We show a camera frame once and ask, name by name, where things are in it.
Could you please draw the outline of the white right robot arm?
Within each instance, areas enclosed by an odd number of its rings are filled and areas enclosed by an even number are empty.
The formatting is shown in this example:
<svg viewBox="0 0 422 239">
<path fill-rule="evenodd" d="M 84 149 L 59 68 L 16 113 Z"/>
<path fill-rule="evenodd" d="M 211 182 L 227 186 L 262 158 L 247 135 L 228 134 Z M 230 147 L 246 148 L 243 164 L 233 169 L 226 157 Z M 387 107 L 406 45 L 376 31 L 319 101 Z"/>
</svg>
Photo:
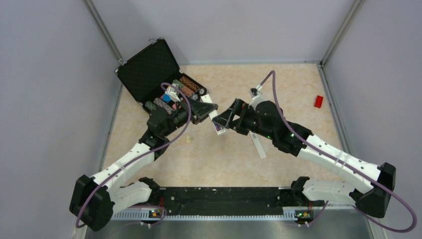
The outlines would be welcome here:
<svg viewBox="0 0 422 239">
<path fill-rule="evenodd" d="M 333 147 L 310 129 L 281 117 L 272 101 L 250 105 L 241 99 L 212 119 L 217 125 L 239 134 L 250 132 L 266 137 L 281 152 L 309 160 L 328 169 L 343 182 L 322 181 L 300 177 L 292 183 L 292 199 L 298 205 L 308 201 L 333 201 L 354 205 L 361 212 L 385 217 L 393 190 L 396 168 L 385 162 L 381 165 L 365 162 Z"/>
</svg>

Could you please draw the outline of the blue purple battery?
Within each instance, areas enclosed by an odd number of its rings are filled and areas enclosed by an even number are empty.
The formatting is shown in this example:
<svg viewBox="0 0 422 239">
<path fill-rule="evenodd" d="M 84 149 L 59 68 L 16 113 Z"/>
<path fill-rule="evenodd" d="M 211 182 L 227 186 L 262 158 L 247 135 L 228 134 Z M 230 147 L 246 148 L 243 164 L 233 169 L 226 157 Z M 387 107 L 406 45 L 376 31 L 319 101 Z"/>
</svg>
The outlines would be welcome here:
<svg viewBox="0 0 422 239">
<path fill-rule="evenodd" d="M 216 129 L 217 132 L 221 131 L 221 128 L 218 124 L 214 124 L 214 127 Z"/>
</svg>

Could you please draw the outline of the white remote control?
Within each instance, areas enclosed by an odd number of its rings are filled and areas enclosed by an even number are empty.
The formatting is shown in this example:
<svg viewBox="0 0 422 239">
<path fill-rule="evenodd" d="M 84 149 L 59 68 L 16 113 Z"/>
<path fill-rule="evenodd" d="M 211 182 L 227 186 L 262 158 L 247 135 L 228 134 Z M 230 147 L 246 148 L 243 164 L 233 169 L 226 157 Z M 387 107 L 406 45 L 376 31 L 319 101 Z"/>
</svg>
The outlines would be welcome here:
<svg viewBox="0 0 422 239">
<path fill-rule="evenodd" d="M 204 103 L 210 103 L 210 104 L 213 103 L 213 101 L 212 101 L 211 97 L 209 96 L 209 94 L 205 94 L 205 95 L 201 96 L 201 100 Z M 212 121 L 212 119 L 214 117 L 216 117 L 217 115 L 218 115 L 217 110 L 212 110 L 210 112 L 210 114 L 209 114 L 209 118 L 211 119 L 211 122 L 212 122 L 213 126 L 214 126 L 215 123 Z M 217 135 L 222 135 L 222 134 L 226 133 L 226 129 L 225 128 L 222 128 L 221 126 L 220 126 L 220 128 L 221 128 L 221 131 L 219 131 L 219 132 L 216 131 Z"/>
</svg>

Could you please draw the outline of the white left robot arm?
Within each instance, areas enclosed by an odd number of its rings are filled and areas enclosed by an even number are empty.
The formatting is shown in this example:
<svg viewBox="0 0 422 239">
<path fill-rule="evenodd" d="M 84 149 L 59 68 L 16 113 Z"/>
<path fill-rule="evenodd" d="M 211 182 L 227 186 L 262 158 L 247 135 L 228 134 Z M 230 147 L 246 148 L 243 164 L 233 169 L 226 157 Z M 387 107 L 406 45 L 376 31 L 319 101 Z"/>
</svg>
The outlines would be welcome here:
<svg viewBox="0 0 422 239">
<path fill-rule="evenodd" d="M 199 124 L 217 110 L 215 103 L 188 100 L 170 113 L 164 107 L 155 106 L 149 112 L 147 130 L 141 139 L 119 160 L 106 169 L 92 175 L 82 175 L 76 181 L 69 210 L 77 217 L 76 227 L 89 227 L 99 231 L 112 216 L 138 203 L 153 206 L 159 201 L 156 183 L 140 179 L 124 186 L 136 172 L 157 160 L 174 142 L 168 136 L 189 123 Z"/>
</svg>

